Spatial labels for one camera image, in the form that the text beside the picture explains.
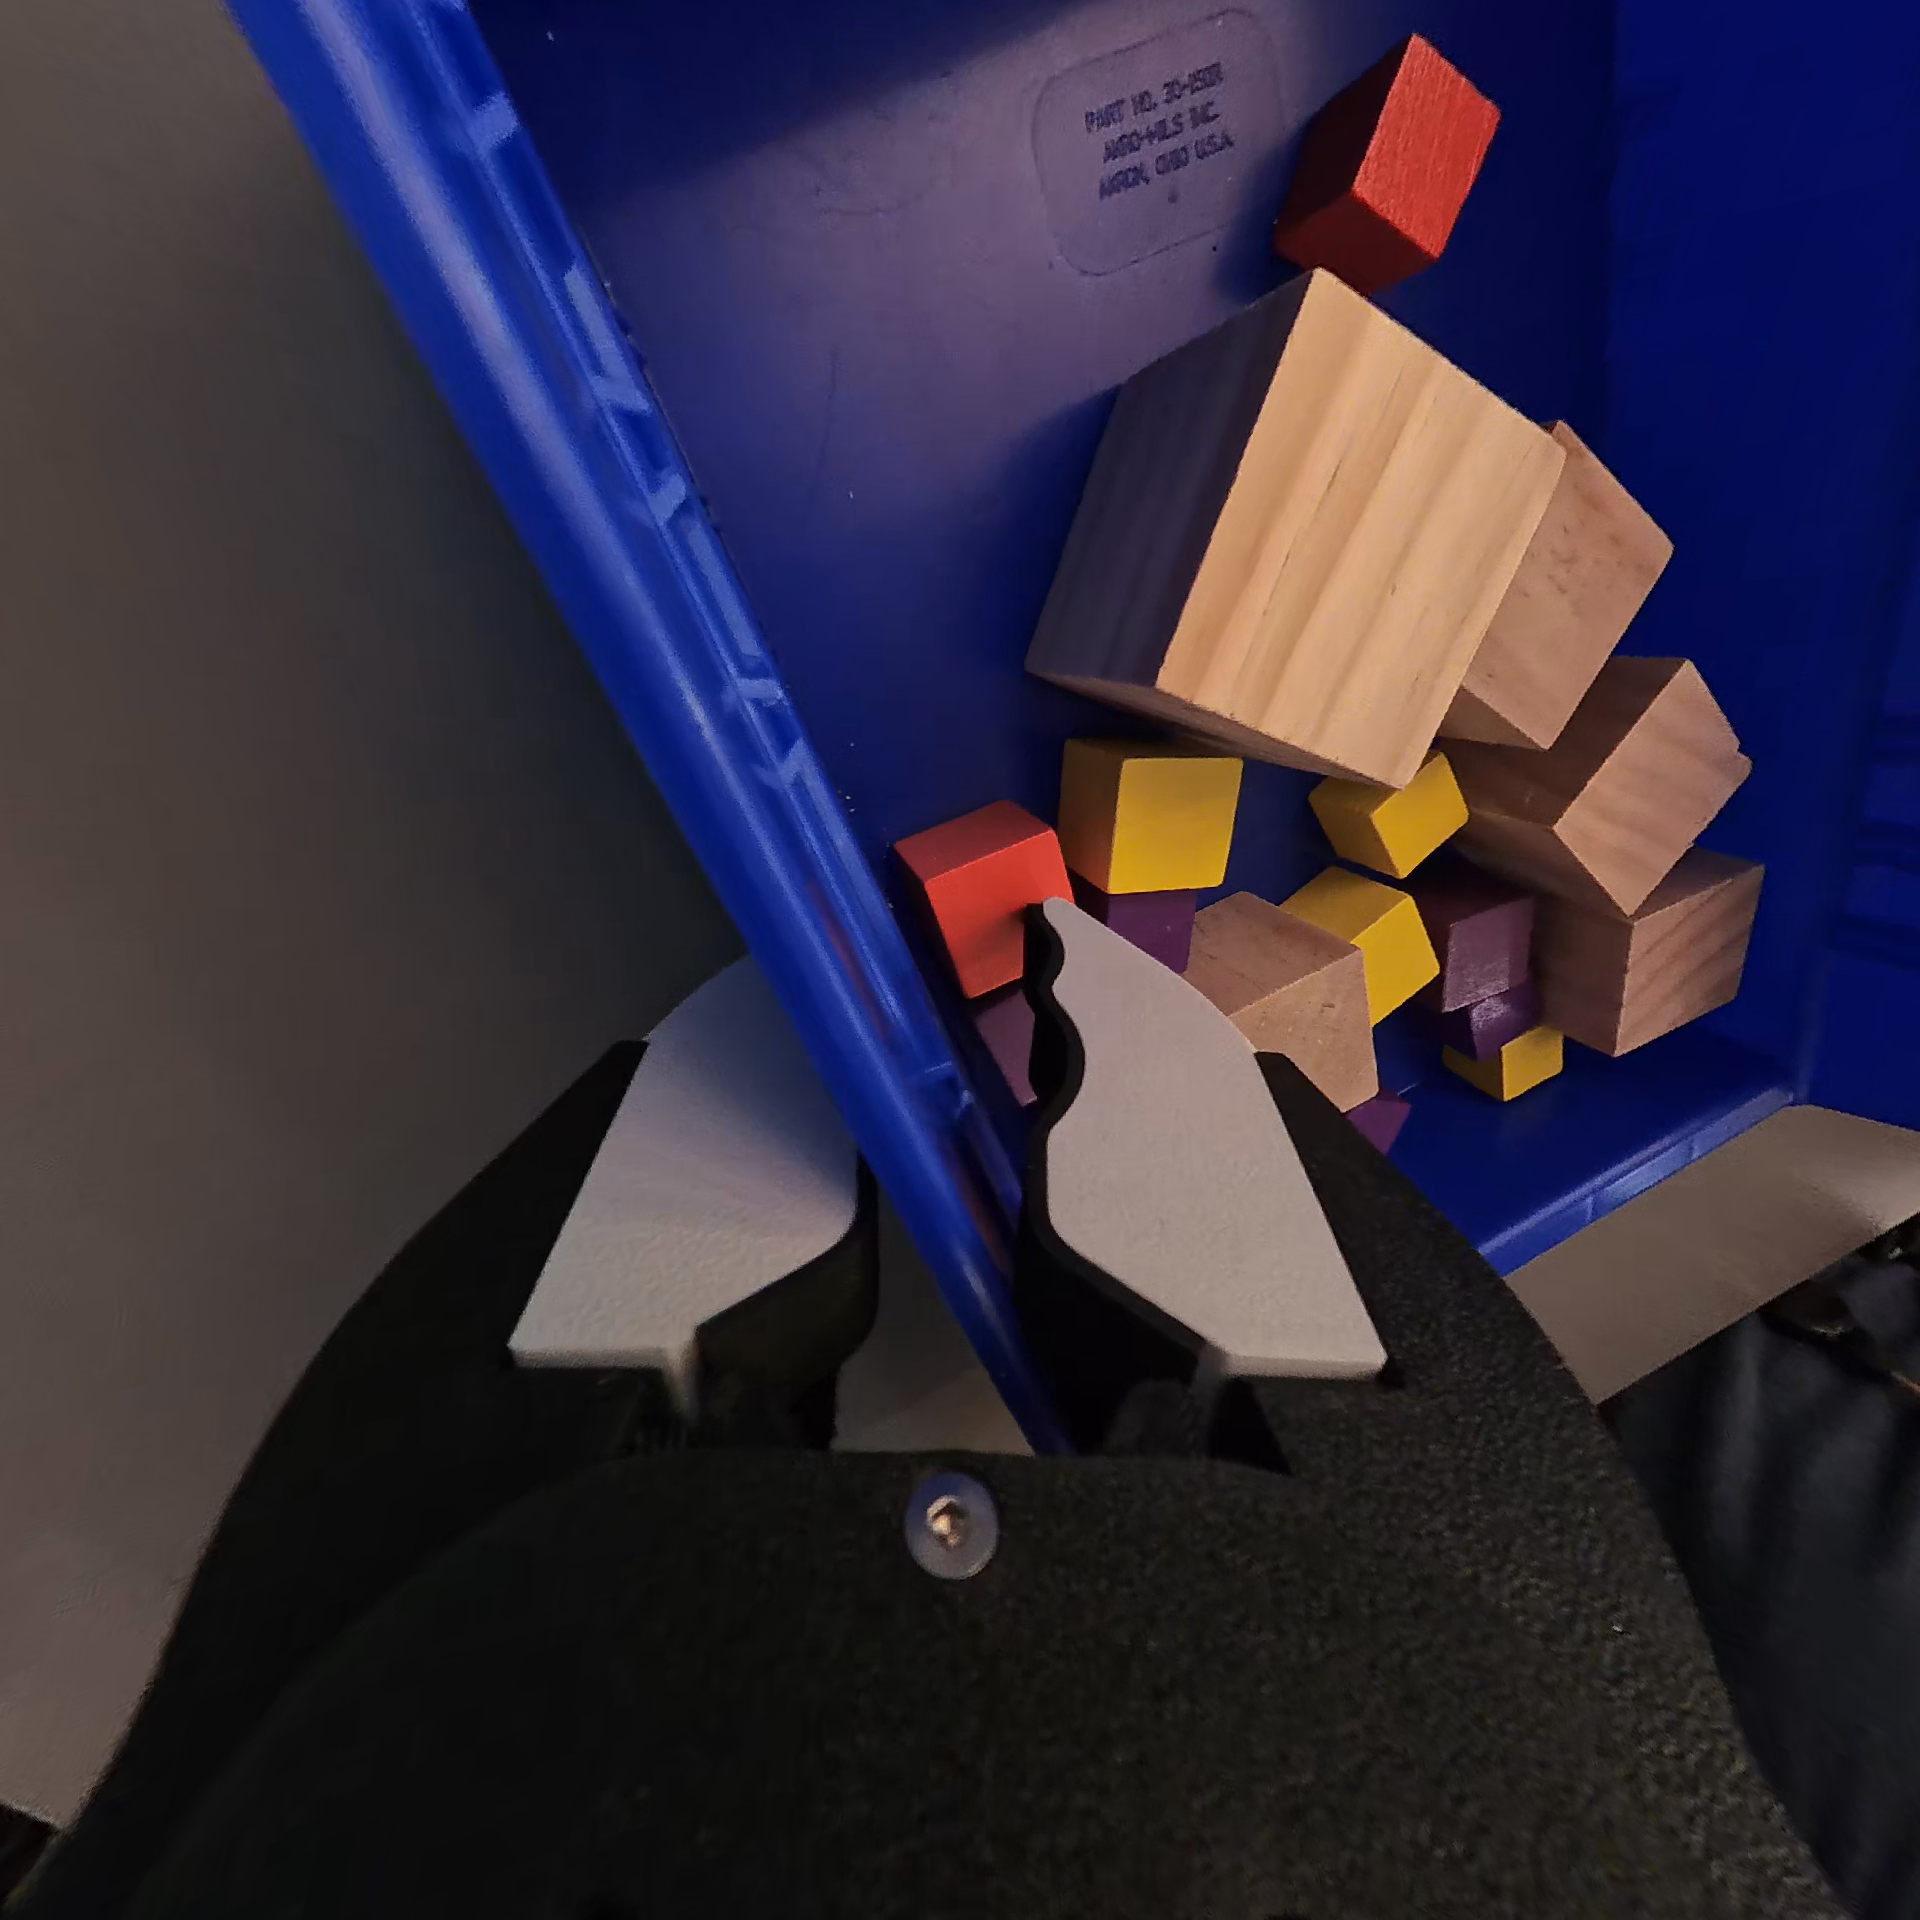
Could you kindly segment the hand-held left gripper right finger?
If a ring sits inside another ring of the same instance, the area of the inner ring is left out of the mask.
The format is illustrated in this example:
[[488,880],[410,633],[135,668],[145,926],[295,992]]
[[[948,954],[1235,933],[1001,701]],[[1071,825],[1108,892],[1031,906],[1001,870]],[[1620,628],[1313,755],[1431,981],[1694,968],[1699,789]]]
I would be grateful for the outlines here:
[[1254,1382],[1376,1382],[1388,1345],[1256,1053],[1071,896],[1023,914],[1031,1127],[1010,1297],[1073,1451],[1173,1424],[1278,1454]]

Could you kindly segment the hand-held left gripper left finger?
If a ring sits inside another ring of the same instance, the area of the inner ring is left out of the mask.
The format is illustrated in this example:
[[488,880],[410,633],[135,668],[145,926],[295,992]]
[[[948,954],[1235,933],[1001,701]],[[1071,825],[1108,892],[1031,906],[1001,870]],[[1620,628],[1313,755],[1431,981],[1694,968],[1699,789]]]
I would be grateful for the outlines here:
[[510,1360],[648,1372],[687,1439],[831,1451],[872,1325],[874,1180],[735,961],[648,1034]]

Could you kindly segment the pile of wooden cubes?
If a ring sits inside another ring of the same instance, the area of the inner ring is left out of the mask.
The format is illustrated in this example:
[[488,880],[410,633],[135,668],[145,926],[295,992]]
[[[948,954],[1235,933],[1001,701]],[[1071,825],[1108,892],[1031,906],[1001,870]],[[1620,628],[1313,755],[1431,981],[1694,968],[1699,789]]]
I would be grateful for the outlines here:
[[1023,668],[1173,742],[1071,735],[1058,810],[897,838],[968,1034],[1031,1109],[1023,918],[1073,903],[1388,1150],[1420,1070],[1485,1103],[1740,992],[1763,868],[1699,845],[1748,755],[1686,659],[1620,659],[1665,527],[1376,309],[1435,267],[1502,123],[1397,36],[1302,123],[1296,276],[1108,419]]

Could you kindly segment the blue plastic box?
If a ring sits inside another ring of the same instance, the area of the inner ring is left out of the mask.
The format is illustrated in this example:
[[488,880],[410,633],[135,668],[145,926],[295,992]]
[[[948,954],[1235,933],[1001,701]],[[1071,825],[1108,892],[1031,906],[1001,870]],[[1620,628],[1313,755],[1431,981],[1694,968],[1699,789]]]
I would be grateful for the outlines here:
[[1385,309],[1675,537],[1763,859],[1732,1006],[1397,1162],[1507,1275],[1783,1103],[1916,1127],[1916,7],[229,7],[1019,1424],[1010,1119],[893,838],[1054,803],[1117,388],[1282,283],[1311,116],[1502,123]]

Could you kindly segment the person's dark blue clothing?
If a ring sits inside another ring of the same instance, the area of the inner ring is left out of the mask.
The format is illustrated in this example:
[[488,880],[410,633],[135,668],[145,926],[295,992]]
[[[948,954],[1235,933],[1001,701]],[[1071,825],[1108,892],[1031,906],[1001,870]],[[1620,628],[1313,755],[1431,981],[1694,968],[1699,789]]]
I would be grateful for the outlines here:
[[1763,1782],[1851,1916],[1920,1916],[1920,1225],[1599,1403]]

